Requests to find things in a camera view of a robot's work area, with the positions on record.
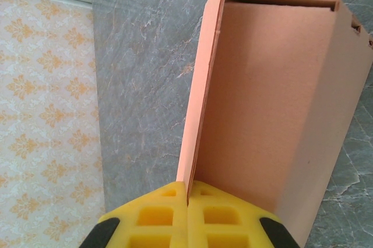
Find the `open cardboard box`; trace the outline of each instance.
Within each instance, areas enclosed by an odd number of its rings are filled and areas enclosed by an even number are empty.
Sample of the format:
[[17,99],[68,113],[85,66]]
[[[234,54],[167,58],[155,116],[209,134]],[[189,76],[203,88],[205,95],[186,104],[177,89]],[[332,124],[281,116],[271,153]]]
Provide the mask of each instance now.
[[177,180],[277,214],[304,246],[371,44],[341,0],[208,0]]

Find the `corrugated cardboard edge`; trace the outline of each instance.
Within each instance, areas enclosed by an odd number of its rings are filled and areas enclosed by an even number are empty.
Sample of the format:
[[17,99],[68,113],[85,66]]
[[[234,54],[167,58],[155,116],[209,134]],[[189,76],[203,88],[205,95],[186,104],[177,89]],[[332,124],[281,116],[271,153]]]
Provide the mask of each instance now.
[[176,178],[177,181],[184,181],[188,196],[195,172],[198,145],[217,40],[220,32],[224,1],[225,0],[207,0],[203,12]]

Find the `wallpaper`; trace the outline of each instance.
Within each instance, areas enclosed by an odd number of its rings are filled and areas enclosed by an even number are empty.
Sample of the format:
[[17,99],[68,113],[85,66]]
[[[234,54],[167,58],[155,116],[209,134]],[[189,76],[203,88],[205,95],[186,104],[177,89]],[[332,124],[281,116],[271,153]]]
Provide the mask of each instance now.
[[0,248],[78,247],[104,213],[92,20],[0,0]]

